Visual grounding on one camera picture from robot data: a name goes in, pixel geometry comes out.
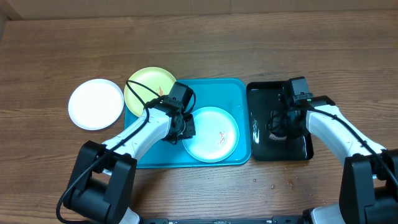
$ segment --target black tray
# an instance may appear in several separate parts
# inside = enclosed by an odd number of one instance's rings
[[[251,149],[257,161],[305,161],[313,157],[311,134],[286,140],[271,139],[266,124],[271,111],[280,110],[283,82],[253,82],[246,87]]]

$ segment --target tray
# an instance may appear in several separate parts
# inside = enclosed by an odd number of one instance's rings
[[[197,95],[194,111],[215,106],[227,111],[236,120],[239,128],[239,142],[235,151],[223,161],[207,163],[194,159],[184,148],[181,141],[177,145],[158,141],[138,161],[138,169],[177,168],[177,167],[209,167],[232,166],[247,162],[251,156],[249,137],[249,115],[246,99],[246,87],[237,78],[207,78],[194,80],[178,80],[188,85]],[[130,126],[137,116],[126,108],[124,128]]]
[[[302,138],[278,141],[269,138],[266,124],[271,111],[280,110],[278,100],[283,82],[253,82],[247,87],[251,146],[257,161],[304,161],[313,157],[311,134]]]

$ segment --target white plate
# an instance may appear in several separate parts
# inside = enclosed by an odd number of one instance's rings
[[[204,107],[192,115],[196,135],[182,141],[192,157],[202,162],[219,162],[234,152],[239,141],[239,129],[228,112],[216,107]]]
[[[99,130],[113,124],[123,111],[123,93],[117,84],[94,79],[81,84],[68,104],[70,119],[86,130]]]

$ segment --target plate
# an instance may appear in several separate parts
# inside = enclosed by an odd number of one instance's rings
[[[154,90],[160,96],[168,95],[175,83],[174,76],[163,68],[147,67],[136,71],[131,75],[129,80],[139,82],[151,90]],[[156,98],[156,95],[142,86],[130,83],[131,88],[139,95],[139,97],[148,102]],[[136,116],[141,116],[144,106],[140,103],[136,96],[129,90],[127,85],[124,86],[124,101],[129,110]]]
[[[94,79],[84,82],[72,93],[68,112],[79,128],[99,130],[113,124],[123,107],[123,94],[117,84]]]
[[[238,145],[239,129],[225,110],[204,107],[192,113],[196,135],[184,139],[188,153],[202,162],[219,162],[230,156]]]

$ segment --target blue tray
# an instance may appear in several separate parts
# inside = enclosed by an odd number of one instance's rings
[[[197,95],[194,111],[206,106],[215,106],[232,115],[239,128],[238,146],[236,146],[232,155],[225,160],[207,163],[194,159],[185,150],[181,141],[179,141],[177,145],[172,145],[165,141],[158,141],[141,158],[137,164],[137,168],[231,166],[241,165],[247,162],[251,156],[251,145],[248,103],[246,99],[246,86],[244,83],[237,78],[178,80],[178,82],[188,85]],[[137,116],[133,115],[126,107],[124,128],[130,126],[136,119]]]

